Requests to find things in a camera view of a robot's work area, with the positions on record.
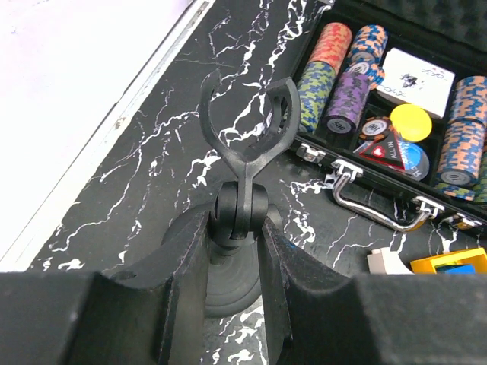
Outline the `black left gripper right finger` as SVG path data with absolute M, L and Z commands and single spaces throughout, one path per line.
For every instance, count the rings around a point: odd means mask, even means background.
M 289 241 L 260 237 L 271 364 L 484 364 L 483 275 L 346 277 Z

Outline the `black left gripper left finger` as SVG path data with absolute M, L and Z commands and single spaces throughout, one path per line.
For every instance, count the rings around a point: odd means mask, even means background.
M 208 214 L 177 218 L 163 245 L 107 277 L 1 276 L 3 364 L 197 364 L 203 352 Z

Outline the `black microphone stand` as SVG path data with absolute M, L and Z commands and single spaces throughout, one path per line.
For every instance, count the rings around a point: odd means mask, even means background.
M 222 141 L 212 124 L 211 101 L 220 81 L 221 73 L 215 70 L 202 82 L 199 123 L 204 139 L 236 179 L 222 183 L 213 203 L 182 213 L 163 238 L 169 242 L 199 212 L 209 213 L 210 263 L 205 300 L 205 315 L 209 318 L 242 312 L 261 294 L 256 241 L 266 218 L 273 219 L 277 227 L 282 226 L 282 218 L 277 207 L 269 203 L 266 188 L 254 179 L 291 146 L 301 116 L 294 81 L 283 78 L 271 83 L 266 89 L 272 106 L 269 128 L 257 142 L 238 152 Z

